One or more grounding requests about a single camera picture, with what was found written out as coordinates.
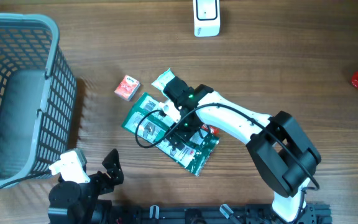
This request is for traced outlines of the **mint toilet wipes pack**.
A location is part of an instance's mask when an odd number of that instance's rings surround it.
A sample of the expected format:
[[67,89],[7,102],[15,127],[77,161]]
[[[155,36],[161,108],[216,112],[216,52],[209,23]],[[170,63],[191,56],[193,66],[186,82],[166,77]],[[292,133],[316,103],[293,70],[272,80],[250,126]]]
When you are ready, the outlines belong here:
[[165,72],[163,72],[161,75],[159,75],[158,78],[154,82],[152,82],[152,86],[154,86],[156,89],[163,92],[166,85],[170,81],[172,81],[174,78],[175,78],[175,75],[173,74],[173,72],[170,69],[168,69]]

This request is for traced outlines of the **red Nescafe sachet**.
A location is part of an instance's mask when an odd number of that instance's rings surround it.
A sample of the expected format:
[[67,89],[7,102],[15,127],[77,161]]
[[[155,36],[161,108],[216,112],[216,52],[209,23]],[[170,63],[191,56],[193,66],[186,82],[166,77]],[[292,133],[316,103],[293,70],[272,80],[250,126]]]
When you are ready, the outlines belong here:
[[216,127],[214,127],[214,126],[212,126],[212,125],[204,124],[204,125],[202,125],[201,128],[202,128],[203,130],[205,130],[205,131],[210,132],[210,133],[213,134],[213,135],[217,135],[217,134],[219,133],[219,129],[216,128]]

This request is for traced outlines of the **green 3M gloves pack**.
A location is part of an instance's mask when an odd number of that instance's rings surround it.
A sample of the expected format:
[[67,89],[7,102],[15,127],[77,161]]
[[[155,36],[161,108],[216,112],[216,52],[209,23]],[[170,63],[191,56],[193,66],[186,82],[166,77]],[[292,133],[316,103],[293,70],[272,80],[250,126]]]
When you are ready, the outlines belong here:
[[[148,93],[143,93],[129,111],[122,127],[131,133],[137,131],[139,139],[145,139],[151,144],[158,141],[175,124],[167,115],[154,113],[147,118],[144,117],[159,108],[157,100]],[[157,148],[187,171],[198,176],[218,143],[219,138],[216,135],[208,134],[202,129],[195,132],[189,141],[180,141],[178,146],[172,146],[164,139]]]

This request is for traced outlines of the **small red tissue pack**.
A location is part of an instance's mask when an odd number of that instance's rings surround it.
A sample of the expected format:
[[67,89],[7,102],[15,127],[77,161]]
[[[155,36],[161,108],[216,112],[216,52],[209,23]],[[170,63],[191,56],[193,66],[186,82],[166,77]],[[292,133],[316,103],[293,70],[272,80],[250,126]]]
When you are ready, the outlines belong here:
[[138,88],[140,82],[131,76],[125,75],[118,87],[114,90],[115,94],[126,101],[130,101]]

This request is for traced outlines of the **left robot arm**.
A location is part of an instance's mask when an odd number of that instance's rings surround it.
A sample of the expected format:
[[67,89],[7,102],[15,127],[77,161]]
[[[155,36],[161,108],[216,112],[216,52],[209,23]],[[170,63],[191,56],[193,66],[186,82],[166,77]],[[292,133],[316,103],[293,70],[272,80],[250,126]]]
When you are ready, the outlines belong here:
[[49,170],[60,174],[58,184],[48,195],[50,223],[121,223],[114,220],[112,201],[99,196],[114,191],[124,181],[119,153],[113,149],[102,161],[105,173],[86,173],[86,157],[75,148],[60,155]]

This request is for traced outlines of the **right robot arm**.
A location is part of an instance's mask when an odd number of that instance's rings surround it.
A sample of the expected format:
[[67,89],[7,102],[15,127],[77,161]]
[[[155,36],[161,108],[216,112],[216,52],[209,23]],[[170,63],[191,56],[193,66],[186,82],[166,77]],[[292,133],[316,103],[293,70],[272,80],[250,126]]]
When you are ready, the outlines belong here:
[[256,113],[228,101],[209,86],[193,88],[178,77],[157,88],[172,102],[165,113],[176,125],[168,137],[185,138],[206,124],[238,139],[274,192],[273,212],[283,222],[300,220],[306,209],[306,192],[319,190],[313,176],[321,155],[292,115],[284,111],[275,116]]

